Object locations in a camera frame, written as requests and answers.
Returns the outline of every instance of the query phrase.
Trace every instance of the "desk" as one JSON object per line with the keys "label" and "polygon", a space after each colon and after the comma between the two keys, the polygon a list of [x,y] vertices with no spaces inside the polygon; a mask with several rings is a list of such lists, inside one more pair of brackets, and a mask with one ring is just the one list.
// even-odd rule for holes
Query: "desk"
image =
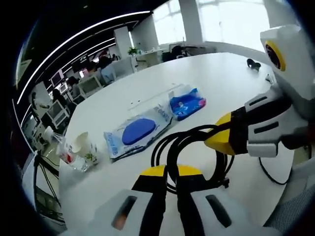
{"label": "desk", "polygon": [[[179,122],[162,137],[195,126],[214,124],[222,115],[269,89],[270,84],[265,81],[265,76],[273,74],[271,68],[262,64],[257,73],[247,67],[246,60],[245,57],[230,53],[205,54],[168,61],[129,75],[80,103],[65,136],[73,140],[80,133],[88,131],[92,142],[106,152],[103,132],[111,131],[133,115],[130,112],[131,103],[152,98],[177,84],[197,87],[207,99],[207,105]],[[157,142],[144,152],[113,164],[106,155],[89,173],[77,173],[61,162],[60,196],[68,229],[84,226],[92,220],[98,207],[121,189],[130,189],[139,174],[150,167],[151,153]],[[181,152],[178,162],[199,168],[209,179],[215,159],[214,150],[197,142]],[[283,182],[288,178],[292,160],[293,151],[280,145],[277,158],[264,158],[262,161],[267,171]],[[165,152],[161,156],[161,163],[166,163]],[[230,178],[227,193],[249,211],[255,223],[263,225],[279,202],[285,186],[272,183],[263,173],[258,158],[247,154],[235,157],[227,176]],[[184,235],[177,212],[177,198],[170,193],[166,196],[166,212],[160,235]]]}
{"label": "desk", "polygon": [[151,67],[161,63],[159,57],[163,51],[167,51],[167,49],[150,50],[148,52],[136,55],[136,57],[137,60],[145,60],[148,67]]}

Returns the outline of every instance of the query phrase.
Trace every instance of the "ceiling light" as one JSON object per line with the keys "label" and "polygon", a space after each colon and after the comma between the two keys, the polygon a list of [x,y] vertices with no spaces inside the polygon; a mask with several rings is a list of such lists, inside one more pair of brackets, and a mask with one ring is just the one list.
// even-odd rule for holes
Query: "ceiling light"
{"label": "ceiling light", "polygon": [[106,23],[106,22],[109,22],[109,21],[113,21],[113,20],[116,20],[116,19],[119,19],[119,18],[122,18],[122,17],[126,17],[126,16],[133,16],[133,15],[139,15],[139,14],[147,14],[147,13],[150,13],[150,11],[139,11],[139,12],[134,12],[134,13],[129,13],[129,14],[125,14],[125,15],[121,15],[121,16],[115,16],[113,18],[110,18],[110,19],[107,19],[107,20],[104,20],[104,21],[101,21],[101,22],[98,22],[90,27],[87,27],[85,28],[84,30],[76,33],[75,35],[73,35],[72,37],[70,37],[69,39],[67,39],[65,42],[63,42],[62,44],[60,44],[58,47],[56,47],[43,61],[42,63],[38,66],[38,68],[32,73],[32,75],[30,76],[29,80],[27,81],[27,83],[25,84],[21,94],[20,94],[20,97],[18,99],[18,102],[17,104],[20,103],[21,101],[21,98],[27,88],[27,86],[29,85],[29,83],[31,82],[31,80],[33,79],[33,77],[35,76],[35,74],[39,71],[39,69],[44,65],[44,63],[53,55],[56,53],[56,51],[58,51],[61,47],[63,47],[65,44],[67,44],[68,42],[70,42],[71,40],[73,40],[74,38],[76,38],[77,36],[81,35],[82,33],[96,27],[96,26],[99,26],[103,23]]}
{"label": "ceiling light", "polygon": [[23,119],[22,119],[22,121],[21,121],[20,126],[22,126],[22,125],[23,125],[23,122],[24,122],[24,120],[25,120],[25,118],[26,118],[26,116],[27,116],[27,114],[28,114],[28,112],[29,112],[30,108],[31,108],[31,105],[30,105],[30,106],[29,106],[29,108],[26,110],[25,115],[24,115],[24,117],[23,117]]}
{"label": "ceiling light", "polygon": [[99,52],[100,50],[103,50],[104,48],[108,48],[108,47],[113,46],[113,45],[115,45],[115,44],[116,44],[116,43],[112,43],[112,44],[110,44],[110,45],[107,45],[106,47],[103,47],[103,48],[101,48],[101,49],[98,49],[98,50],[96,50],[95,52],[89,54],[89,56],[92,56],[93,54]]}
{"label": "ceiling light", "polygon": [[132,39],[132,36],[131,36],[131,32],[129,31],[128,34],[129,34],[129,39],[130,39],[131,46],[134,48],[134,43],[133,43],[133,39]]}
{"label": "ceiling light", "polygon": [[80,41],[77,42],[76,44],[73,44],[71,47],[69,47],[69,48],[67,49],[67,51],[69,51],[71,48],[74,48],[75,46],[77,46],[78,44],[82,43],[83,41],[87,40],[88,38],[93,37],[93,36],[95,36],[95,35],[97,35],[97,34],[99,34],[99,33],[102,33],[102,32],[104,32],[104,31],[106,31],[106,30],[110,30],[110,29],[115,28],[115,27],[118,27],[118,26],[123,26],[123,25],[125,25],[125,24],[131,24],[131,23],[134,23],[134,22],[137,23],[137,22],[139,22],[139,21],[128,21],[128,22],[123,23],[123,24],[114,25],[114,26],[108,27],[108,28],[106,28],[106,29],[102,29],[101,31],[96,32],[95,34],[90,35],[90,36],[88,36],[88,37],[86,37],[86,38],[80,40]]}
{"label": "ceiling light", "polygon": [[71,66],[71,67],[69,67],[67,70],[63,71],[63,73],[68,72],[71,68],[72,68],[72,66]]}
{"label": "ceiling light", "polygon": [[101,42],[101,43],[99,43],[99,44],[97,44],[97,45],[95,45],[95,46],[89,48],[88,50],[84,51],[83,53],[77,55],[74,59],[72,59],[72,60],[69,61],[66,65],[64,65],[64,66],[62,67],[62,69],[64,69],[67,65],[69,65],[71,62],[73,62],[74,60],[76,60],[78,57],[80,57],[80,56],[83,55],[84,53],[88,52],[89,50],[91,50],[91,49],[93,49],[93,48],[95,48],[95,47],[97,47],[97,46],[99,46],[99,45],[101,45],[101,44],[103,44],[103,43],[106,43],[106,42],[108,42],[108,41],[110,41],[110,40],[113,40],[113,39],[115,39],[115,38],[111,38],[111,39],[108,39],[108,40],[106,40],[106,41],[104,41],[104,42]]}

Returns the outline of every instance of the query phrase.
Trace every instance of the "white wall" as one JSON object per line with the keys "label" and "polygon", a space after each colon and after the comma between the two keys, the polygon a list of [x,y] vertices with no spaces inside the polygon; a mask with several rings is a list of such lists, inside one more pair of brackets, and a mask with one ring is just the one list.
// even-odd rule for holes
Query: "white wall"
{"label": "white wall", "polygon": [[121,58],[123,59],[129,57],[128,51],[132,46],[127,26],[114,30],[114,34]]}
{"label": "white wall", "polygon": [[158,37],[154,26],[153,16],[150,15],[131,32],[134,46],[142,51],[149,51],[158,46]]}
{"label": "white wall", "polygon": [[116,45],[109,47],[108,51],[109,51],[109,54],[110,54],[111,57],[113,56],[113,54],[121,57],[119,49],[118,49],[118,47]]}

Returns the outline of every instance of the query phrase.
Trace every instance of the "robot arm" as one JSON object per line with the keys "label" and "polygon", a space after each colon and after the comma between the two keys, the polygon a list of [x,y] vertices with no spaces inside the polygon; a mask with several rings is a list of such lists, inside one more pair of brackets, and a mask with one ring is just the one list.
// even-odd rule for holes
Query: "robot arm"
{"label": "robot arm", "polygon": [[299,26],[288,25],[262,32],[261,41],[277,83],[217,122],[230,121],[231,128],[205,144],[222,153],[275,157],[280,141],[288,149],[309,142],[315,120],[315,56],[307,38]]}

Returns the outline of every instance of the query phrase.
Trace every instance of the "paper cup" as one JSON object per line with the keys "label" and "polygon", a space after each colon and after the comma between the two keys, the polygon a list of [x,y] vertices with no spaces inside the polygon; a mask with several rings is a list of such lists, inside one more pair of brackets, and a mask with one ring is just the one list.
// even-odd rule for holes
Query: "paper cup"
{"label": "paper cup", "polygon": [[72,152],[79,155],[88,162],[96,165],[99,161],[100,153],[96,145],[89,140],[89,133],[84,132],[80,134],[72,143]]}

